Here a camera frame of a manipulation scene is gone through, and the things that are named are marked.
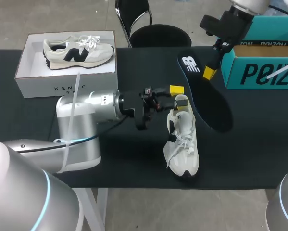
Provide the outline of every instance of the zip tie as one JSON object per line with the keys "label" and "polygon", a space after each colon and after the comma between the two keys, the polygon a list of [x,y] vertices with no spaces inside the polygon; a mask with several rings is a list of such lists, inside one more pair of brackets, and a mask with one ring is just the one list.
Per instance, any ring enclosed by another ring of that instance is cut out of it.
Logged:
{"label": "zip tie", "polygon": [[283,68],[280,68],[278,71],[275,71],[274,73],[268,75],[266,79],[273,78],[274,76],[277,76],[277,75],[279,75],[280,73],[282,73],[282,72],[284,72],[286,70],[288,70],[288,65],[284,66]]}
{"label": "zip tie", "polygon": [[70,120],[69,120],[67,138],[66,138],[66,148],[65,148],[65,152],[63,154],[63,165],[62,165],[62,169],[60,171],[58,171],[57,173],[63,173],[65,168],[66,168],[66,165],[67,165],[67,159],[68,159],[69,147],[70,147],[71,129],[73,126],[73,118],[74,118],[74,114],[75,114],[75,104],[76,104],[76,99],[77,99],[78,86],[80,84],[80,78],[81,78],[81,75],[80,75],[80,72],[78,72],[77,76],[76,76],[76,81],[75,81],[75,93],[74,93],[73,99],[72,99],[71,115],[70,115]]}

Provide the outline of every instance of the shoelace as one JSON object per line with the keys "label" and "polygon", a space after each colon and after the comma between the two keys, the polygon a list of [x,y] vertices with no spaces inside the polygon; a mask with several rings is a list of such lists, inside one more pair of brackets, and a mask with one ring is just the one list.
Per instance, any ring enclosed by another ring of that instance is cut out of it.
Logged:
{"label": "shoelace", "polygon": [[85,47],[87,50],[90,50],[92,48],[96,48],[97,43],[100,42],[99,38],[100,36],[83,35],[79,38],[78,43],[80,44],[80,47]]}
{"label": "shoelace", "polygon": [[173,151],[172,155],[169,157],[167,162],[167,167],[170,164],[170,161],[178,154],[178,150],[183,147],[184,149],[188,148],[187,154],[194,153],[194,139],[195,136],[192,136],[194,130],[186,131],[178,135],[177,130],[174,131],[177,139],[178,139],[178,146]]}

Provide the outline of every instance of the black chair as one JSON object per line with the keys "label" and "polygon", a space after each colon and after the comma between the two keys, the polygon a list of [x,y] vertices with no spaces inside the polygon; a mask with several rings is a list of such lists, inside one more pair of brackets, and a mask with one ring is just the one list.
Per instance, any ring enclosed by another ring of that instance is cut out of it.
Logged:
{"label": "black chair", "polygon": [[[147,0],[116,0],[115,9],[129,47],[190,47],[189,35],[175,26],[152,25],[152,13]],[[145,13],[150,15],[150,25],[132,35],[134,23]]]}

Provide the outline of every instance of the white sneaker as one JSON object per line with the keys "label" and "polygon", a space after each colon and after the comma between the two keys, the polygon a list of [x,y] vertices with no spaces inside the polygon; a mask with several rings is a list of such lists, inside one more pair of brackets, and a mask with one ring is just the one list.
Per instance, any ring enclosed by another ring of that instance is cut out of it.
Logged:
{"label": "white sneaker", "polygon": [[43,54],[51,70],[72,66],[93,68],[108,61],[114,47],[95,36],[70,36],[64,41],[43,41]]}
{"label": "white sneaker", "polygon": [[[177,95],[175,100],[187,100],[185,95]],[[199,167],[197,151],[195,116],[188,106],[171,110],[167,116],[169,141],[164,146],[164,156],[169,167],[176,175],[194,176]]]}

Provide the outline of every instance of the gray floor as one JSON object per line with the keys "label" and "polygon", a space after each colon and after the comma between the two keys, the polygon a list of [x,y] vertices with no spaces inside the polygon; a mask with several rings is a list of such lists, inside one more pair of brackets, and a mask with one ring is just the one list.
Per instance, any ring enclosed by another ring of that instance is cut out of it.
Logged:
{"label": "gray floor", "polygon": [[[193,46],[215,38],[199,27],[204,14],[219,17],[228,0],[150,0],[153,23],[177,26]],[[135,29],[148,24],[143,17]],[[127,45],[114,0],[0,0],[0,49],[22,49],[28,33],[115,30]],[[265,231],[264,190],[202,191],[110,189],[108,231]]]}

